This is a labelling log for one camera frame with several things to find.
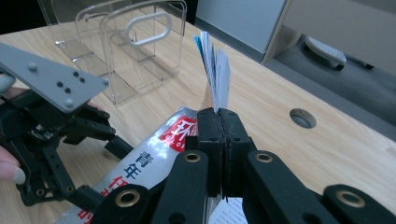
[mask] white wall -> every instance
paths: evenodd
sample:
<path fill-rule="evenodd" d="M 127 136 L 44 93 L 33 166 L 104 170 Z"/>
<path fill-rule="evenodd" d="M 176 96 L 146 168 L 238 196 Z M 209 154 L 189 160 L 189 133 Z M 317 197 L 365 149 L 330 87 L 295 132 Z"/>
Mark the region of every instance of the white wall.
<path fill-rule="evenodd" d="M 196 17 L 264 53 L 285 2 L 199 0 Z"/>

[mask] paper booklet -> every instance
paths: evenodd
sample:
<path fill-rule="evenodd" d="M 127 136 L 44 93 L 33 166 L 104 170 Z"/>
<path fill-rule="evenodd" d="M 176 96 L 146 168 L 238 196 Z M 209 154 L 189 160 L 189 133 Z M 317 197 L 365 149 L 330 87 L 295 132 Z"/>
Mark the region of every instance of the paper booklet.
<path fill-rule="evenodd" d="M 227 108 L 231 75 L 227 55 L 212 45 L 208 32 L 202 31 L 200 36 L 195 35 L 193 38 L 205 66 L 213 108 L 216 112 L 219 108 Z"/>
<path fill-rule="evenodd" d="M 216 112 L 219 108 L 228 108 L 231 76 L 228 57 L 222 49 L 212 45 L 208 32 L 202 31 L 200 36 L 193 38 L 205 66 L 213 108 Z M 242 210 L 242 199 L 229 198 L 228 202 L 221 200 L 218 203 L 209 224 L 248 223 Z"/>

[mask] round hole in desk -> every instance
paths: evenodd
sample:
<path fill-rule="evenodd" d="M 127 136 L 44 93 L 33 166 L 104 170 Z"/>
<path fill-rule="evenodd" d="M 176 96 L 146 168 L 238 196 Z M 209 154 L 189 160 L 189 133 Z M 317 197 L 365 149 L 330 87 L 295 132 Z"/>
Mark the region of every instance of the round hole in desk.
<path fill-rule="evenodd" d="M 296 123 L 298 126 L 312 129 L 317 126 L 317 120 L 314 116 L 311 115 L 308 111 L 301 108 L 294 108 L 290 111 L 290 118 Z"/>

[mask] wooden table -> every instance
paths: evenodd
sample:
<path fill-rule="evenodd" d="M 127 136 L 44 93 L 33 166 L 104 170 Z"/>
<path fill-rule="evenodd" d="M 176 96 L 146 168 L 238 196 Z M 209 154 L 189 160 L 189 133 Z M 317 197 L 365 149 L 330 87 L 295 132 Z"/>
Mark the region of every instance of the wooden table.
<path fill-rule="evenodd" d="M 180 72 L 159 88 L 113 105 L 102 93 L 92 100 L 111 115 L 118 135 L 137 146 L 182 105 L 198 110 L 206 77 L 192 40 L 199 30 L 187 25 Z M 74 66 L 55 47 L 47 27 L 0 35 L 0 42 L 59 63 Z M 321 193 L 343 183 L 361 189 L 396 214 L 396 143 L 348 117 L 238 51 L 215 41 L 229 56 L 232 82 L 229 109 L 236 112 L 257 148 L 277 154 L 304 184 Z M 310 112 L 317 125 L 305 129 L 290 118 L 290 111 Z M 86 139 L 78 146 L 61 144 L 58 152 L 76 187 L 94 186 L 118 162 L 104 142 Z M 53 223 L 69 202 L 25 207 L 15 185 L 3 181 L 1 223 Z"/>

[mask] transparent acrylic box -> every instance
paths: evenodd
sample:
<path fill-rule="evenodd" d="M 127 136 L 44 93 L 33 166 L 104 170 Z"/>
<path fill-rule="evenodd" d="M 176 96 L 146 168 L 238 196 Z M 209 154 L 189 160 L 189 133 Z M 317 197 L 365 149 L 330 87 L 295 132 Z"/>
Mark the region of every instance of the transparent acrylic box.
<path fill-rule="evenodd" d="M 39 1 L 55 44 L 79 69 L 109 78 L 114 104 L 178 73 L 184 1 L 91 0 L 67 13 L 76 1 Z"/>

